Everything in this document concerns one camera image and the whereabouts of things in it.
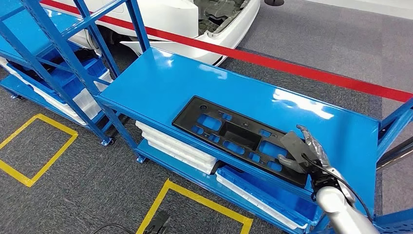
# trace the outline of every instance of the blue shelving unit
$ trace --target blue shelving unit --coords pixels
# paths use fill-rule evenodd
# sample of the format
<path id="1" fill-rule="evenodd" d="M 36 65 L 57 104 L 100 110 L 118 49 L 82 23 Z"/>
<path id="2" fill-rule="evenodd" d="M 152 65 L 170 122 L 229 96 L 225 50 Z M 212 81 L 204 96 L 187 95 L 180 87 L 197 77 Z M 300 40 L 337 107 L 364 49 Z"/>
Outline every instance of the blue shelving unit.
<path id="1" fill-rule="evenodd" d="M 84 85 L 79 82 L 78 77 L 70 69 L 70 66 L 63 62 L 54 64 L 50 60 L 59 55 L 55 45 L 42 32 L 37 22 L 31 16 L 30 12 L 23 6 L 25 3 L 19 0 L 4 0 L 0 3 L 0 57 L 7 59 L 9 62 L 14 62 L 22 66 L 25 70 L 35 71 L 42 81 L 33 79 L 24 74 L 19 69 L 8 63 L 6 66 L 15 71 L 25 81 L 30 83 L 32 87 L 41 90 L 43 96 L 35 92 L 33 88 L 24 84 L 14 75 L 10 75 L 0 81 L 0 85 L 12 94 L 12 97 L 24 97 L 29 99 L 51 111 L 54 111 L 61 116 L 79 123 L 79 118 L 82 126 L 93 131 L 102 140 L 103 145 L 110 143 L 111 139 L 105 135 L 105 131 L 110 127 L 110 122 L 103 128 L 98 127 L 97 123 L 105 116 L 103 111 L 100 111 L 90 119 L 85 112 L 76 104 L 73 98 L 84 89 Z M 74 28 L 82 22 L 82 19 L 55 12 L 53 10 L 42 9 L 48 19 L 52 22 L 56 30 L 62 34 L 69 33 L 74 35 L 82 28 Z M 73 43 L 68 44 L 71 52 L 79 49 Z M 45 70 L 42 64 L 54 66 L 56 69 L 49 73 Z M 102 70 L 106 69 L 100 59 L 90 59 L 84 64 L 88 68 L 91 80 L 108 85 L 108 82 L 98 79 Z M 48 95 L 56 103 L 61 103 L 63 106 L 69 106 L 76 114 L 78 119 L 74 119 L 71 115 L 65 113 L 49 101 L 45 100 L 44 95 Z"/>
<path id="2" fill-rule="evenodd" d="M 128 7 L 143 54 L 120 74 L 112 63 L 113 59 L 93 21 L 123 2 Z M 136 143 L 116 116 L 116 113 L 130 116 L 247 174 L 239 178 L 247 181 L 256 178 L 260 181 L 260 185 L 267 184 L 285 190 L 295 198 L 299 198 L 296 199 L 297 201 L 312 202 L 310 197 L 312 189 L 309 182 L 304 188 L 292 185 L 172 126 L 172 120 L 176 115 L 193 96 L 197 95 L 285 132 L 296 131 L 300 134 L 296 124 L 306 126 L 325 148 L 332 166 L 342 173 L 362 197 L 368 209 L 373 212 L 376 163 L 397 134 L 411 122 L 413 99 L 383 121 L 372 119 L 274 85 L 150 47 L 135 0 L 114 0 L 92 14 L 89 13 L 83 0 L 75 0 L 75 4 L 83 20 L 62 33 L 53 25 L 38 2 L 23 1 L 24 7 L 41 25 L 44 34 L 58 48 L 70 69 L 85 84 L 121 136 L 136 153 L 139 162 L 143 162 L 146 158 L 153 160 L 288 233 L 309 233 L 311 225 L 315 225 L 313 233 L 332 233 L 331 230 L 325 230 L 328 219 L 318 215 L 319 209 L 314 209 L 314 215 L 301 216 L 300 221 L 305 219 L 308 221 L 305 228 L 287 227 L 218 183 L 216 174 L 206 175 L 149 146 L 146 140 Z M 93 84 L 93 79 L 85 72 L 66 42 L 74 31 L 82 27 L 88 27 L 103 49 L 103 54 L 109 58 L 111 69 L 116 75 L 120 74 L 103 92 Z M 289 206 L 290 215 L 299 212 L 299 209 L 291 210 L 293 205 Z M 357 203 L 356 206 L 362 211 L 360 204 Z M 413 230 L 412 223 L 412 216 L 405 217 L 400 213 L 375 218 L 375 224 L 382 233 L 407 233 L 407 230 Z"/>

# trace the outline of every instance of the wheel caster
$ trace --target wheel caster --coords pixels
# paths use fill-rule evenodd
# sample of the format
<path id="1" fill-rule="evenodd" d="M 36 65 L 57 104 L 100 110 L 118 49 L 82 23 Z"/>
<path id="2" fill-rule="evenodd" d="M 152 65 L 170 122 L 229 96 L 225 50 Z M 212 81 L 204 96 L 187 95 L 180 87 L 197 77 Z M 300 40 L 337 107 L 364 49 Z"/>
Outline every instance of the wheel caster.
<path id="1" fill-rule="evenodd" d="M 115 144 L 115 142 L 116 142 L 116 139 L 115 139 L 115 138 L 112 138 L 111 141 L 109 141 L 109 144 L 110 144 L 110 145 L 113 145 L 113 144 Z"/>

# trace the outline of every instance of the white wall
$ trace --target white wall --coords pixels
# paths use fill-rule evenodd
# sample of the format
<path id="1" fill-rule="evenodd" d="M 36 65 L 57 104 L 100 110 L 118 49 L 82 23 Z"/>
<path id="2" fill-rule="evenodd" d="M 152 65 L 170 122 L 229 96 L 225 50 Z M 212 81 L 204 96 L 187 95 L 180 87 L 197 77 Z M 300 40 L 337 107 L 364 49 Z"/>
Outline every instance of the white wall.
<path id="1" fill-rule="evenodd" d="M 307 0 L 413 20 L 413 0 Z"/>

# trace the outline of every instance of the rectangular hole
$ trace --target rectangular hole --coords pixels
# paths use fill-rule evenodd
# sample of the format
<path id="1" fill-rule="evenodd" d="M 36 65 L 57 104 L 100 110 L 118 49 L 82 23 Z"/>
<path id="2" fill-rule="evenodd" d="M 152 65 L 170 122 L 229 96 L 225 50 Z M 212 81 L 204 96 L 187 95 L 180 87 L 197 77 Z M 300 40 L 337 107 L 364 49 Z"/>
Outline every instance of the rectangular hole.
<path id="1" fill-rule="evenodd" d="M 217 135 L 215 135 L 215 134 L 211 134 L 211 135 L 208 137 L 208 139 L 209 139 L 209 140 L 212 140 L 212 141 L 215 142 L 215 143 L 218 143 L 220 137 L 217 136 Z"/>
<path id="2" fill-rule="evenodd" d="M 231 122 L 224 122 L 219 135 L 225 137 L 236 144 L 245 146 L 253 151 L 255 151 L 260 143 L 261 136 L 248 131 L 245 128 L 237 126 Z"/>
<path id="3" fill-rule="evenodd" d="M 254 162 L 260 162 L 260 156 L 256 153 L 250 152 L 248 155 L 248 158 L 251 159 Z"/>
<path id="4" fill-rule="evenodd" d="M 261 135 L 261 136 L 264 136 L 264 137 L 270 137 L 270 136 L 271 136 L 271 133 L 270 133 L 269 131 L 267 131 L 267 130 L 261 129 L 261 130 L 260 130 L 260 135 Z"/>
<path id="5" fill-rule="evenodd" d="M 231 141 L 224 141 L 223 146 L 231 151 L 236 152 L 239 155 L 243 155 L 245 153 L 245 149 L 237 144 L 232 143 Z"/>
<path id="6" fill-rule="evenodd" d="M 199 116 L 197 122 L 214 131 L 218 131 L 222 124 L 219 119 L 213 118 L 206 114 Z"/>
<path id="7" fill-rule="evenodd" d="M 201 128 L 201 127 L 198 127 L 198 126 L 196 126 L 196 125 L 194 125 L 194 126 L 191 128 L 191 130 L 192 130 L 194 133 L 197 133 L 197 134 L 202 134 L 202 133 L 204 133 L 204 129 Z"/>
<path id="8" fill-rule="evenodd" d="M 282 166 L 280 164 L 273 161 L 268 161 L 267 166 L 277 172 L 280 172 L 282 169 Z"/>
<path id="9" fill-rule="evenodd" d="M 258 147 L 258 150 L 261 153 L 264 153 L 268 156 L 274 157 L 274 158 L 278 158 L 278 154 L 282 154 L 282 155 L 287 155 L 287 150 L 284 148 L 281 148 L 277 145 L 274 145 L 273 143 L 263 140 L 260 143 L 260 146 Z"/>
<path id="10" fill-rule="evenodd" d="M 222 112 L 222 111 L 218 111 L 218 113 L 219 113 L 220 115 L 222 115 L 222 118 L 224 118 L 224 119 L 226 119 L 226 120 L 228 120 L 228 121 L 231 121 L 232 115 L 229 115 L 229 114 L 224 113 L 224 112 Z"/>

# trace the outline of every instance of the black license plate bracket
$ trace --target black license plate bracket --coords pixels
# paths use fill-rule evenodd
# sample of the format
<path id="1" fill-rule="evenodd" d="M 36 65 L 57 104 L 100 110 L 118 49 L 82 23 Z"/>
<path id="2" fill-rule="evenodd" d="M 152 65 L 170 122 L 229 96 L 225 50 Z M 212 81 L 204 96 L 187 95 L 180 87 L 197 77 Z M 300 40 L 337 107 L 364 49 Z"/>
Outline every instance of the black license plate bracket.
<path id="1" fill-rule="evenodd" d="M 280 142 L 286 132 L 198 96 L 192 97 L 172 124 L 292 184 L 303 188 L 307 182 L 307 174 L 281 166 L 277 159 L 277 153 L 293 159 Z"/>

